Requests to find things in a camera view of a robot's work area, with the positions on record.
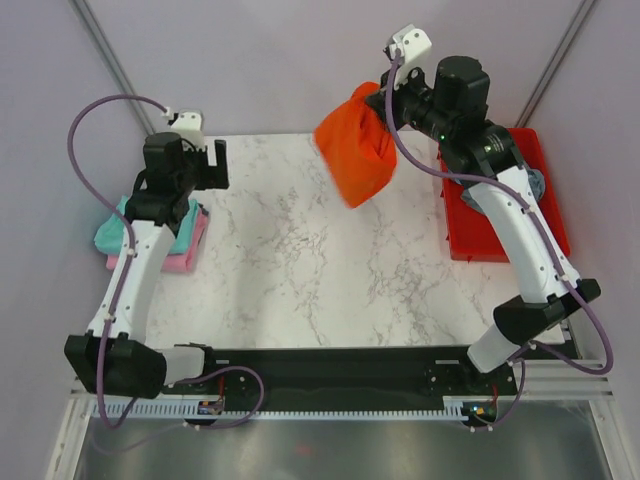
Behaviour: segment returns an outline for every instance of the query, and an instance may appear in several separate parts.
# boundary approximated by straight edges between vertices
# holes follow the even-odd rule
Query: white marble table
[[[426,137],[403,138],[434,163]],[[350,210],[310,135],[227,142],[231,188],[194,193],[211,222],[195,271],[161,275],[150,346],[468,344],[517,294],[509,265],[449,258],[440,180],[403,157],[392,182]],[[559,328],[541,338],[563,341]]]

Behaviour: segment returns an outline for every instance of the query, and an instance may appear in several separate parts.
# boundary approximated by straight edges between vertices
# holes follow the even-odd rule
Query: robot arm
[[[438,64],[434,87],[427,86],[424,73],[416,66],[427,54],[431,41],[412,25],[394,35],[385,52],[392,59],[403,55],[394,85],[382,76],[381,88],[367,98],[367,104],[385,122],[384,97],[393,88],[393,118],[397,128],[409,125],[440,146],[448,170],[454,174],[491,178],[527,199],[529,210],[538,206],[529,188],[522,154],[508,130],[486,119],[489,76],[480,62],[469,57],[448,57]],[[528,211],[504,190],[478,181],[463,181],[482,207],[513,265],[520,295],[496,307],[493,325],[467,355],[474,367],[490,372],[507,361],[521,346],[578,310],[567,291],[568,281],[586,301],[600,295],[598,283],[581,279],[563,256],[544,217],[538,218],[551,239],[546,245]],[[549,248],[561,260],[562,279],[555,271]]]
[[[136,179],[125,207],[135,233],[135,245],[124,236],[120,256],[107,292],[85,335],[71,335],[65,355],[87,391],[96,391],[98,347],[111,318],[104,359],[104,387],[109,395],[155,398],[164,385],[202,373],[204,350],[175,346],[153,350],[145,345],[151,298],[165,257],[180,223],[189,211],[193,190],[229,187],[226,144],[215,142],[216,166],[210,166],[199,112],[179,112],[169,132],[147,137],[143,148],[145,170]],[[125,260],[133,257],[124,272]],[[113,317],[108,306],[126,273]]]

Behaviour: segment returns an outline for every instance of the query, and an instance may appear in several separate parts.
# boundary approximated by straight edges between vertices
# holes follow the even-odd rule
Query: pink folded cloth
[[[189,250],[187,250],[187,253],[183,253],[182,255],[167,255],[167,258],[164,259],[164,263],[162,264],[163,272],[188,273],[193,269],[193,264],[195,263],[195,258],[198,254],[198,244],[200,243],[200,238],[202,237],[208,222],[209,217],[202,213],[202,211],[199,211]],[[118,263],[117,255],[107,256],[107,268],[109,270],[116,268],[116,263]]]

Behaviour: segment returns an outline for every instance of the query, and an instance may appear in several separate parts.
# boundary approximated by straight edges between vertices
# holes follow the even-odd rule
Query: gray wall
[[[640,2],[600,2],[532,119],[583,275],[616,354],[613,385],[640,451]],[[594,331],[574,322],[589,350]]]
[[[73,175],[65,140],[76,112],[114,92],[65,0],[2,2],[2,478],[42,478],[72,379],[66,336],[84,331],[108,281],[91,244],[106,212]],[[129,190],[142,141],[124,105],[81,126],[79,159],[110,199]]]
[[[309,132],[389,68],[408,23],[479,58],[490,115],[513,124],[579,0],[88,0],[139,92],[201,108],[210,134]]]

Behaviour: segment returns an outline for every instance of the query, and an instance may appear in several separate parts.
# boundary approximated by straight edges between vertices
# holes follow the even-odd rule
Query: orange fabric
[[[382,190],[396,168],[393,138],[364,103],[378,88],[372,82],[360,85],[314,132],[338,191],[351,208]]]

